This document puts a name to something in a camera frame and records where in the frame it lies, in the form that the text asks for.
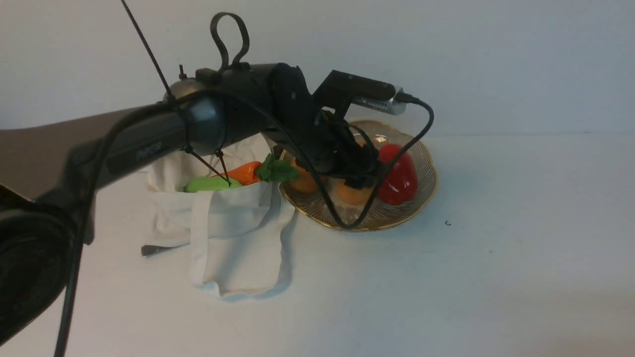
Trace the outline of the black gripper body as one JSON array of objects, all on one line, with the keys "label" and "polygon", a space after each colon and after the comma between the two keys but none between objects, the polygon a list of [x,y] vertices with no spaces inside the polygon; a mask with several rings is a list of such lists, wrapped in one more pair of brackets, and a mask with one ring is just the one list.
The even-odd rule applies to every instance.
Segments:
[{"label": "black gripper body", "polygon": [[313,150],[313,167],[323,176],[343,180],[354,189],[378,183],[384,172],[379,150],[361,129],[331,112],[320,112],[315,120],[319,148]]}]

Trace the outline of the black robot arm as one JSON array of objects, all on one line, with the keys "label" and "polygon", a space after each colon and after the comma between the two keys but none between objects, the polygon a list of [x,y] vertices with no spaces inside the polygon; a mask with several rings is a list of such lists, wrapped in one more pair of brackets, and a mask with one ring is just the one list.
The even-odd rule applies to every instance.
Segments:
[{"label": "black robot arm", "polygon": [[94,237],[89,212],[99,189],[176,151],[203,156],[263,133],[302,165],[354,187],[385,171],[361,149],[343,115],[362,99],[390,100],[392,84],[333,70],[308,91],[285,63],[200,68],[173,85],[193,90],[125,115],[109,133],[66,152],[61,178],[34,199],[1,186],[1,342],[75,290],[79,247]]}]

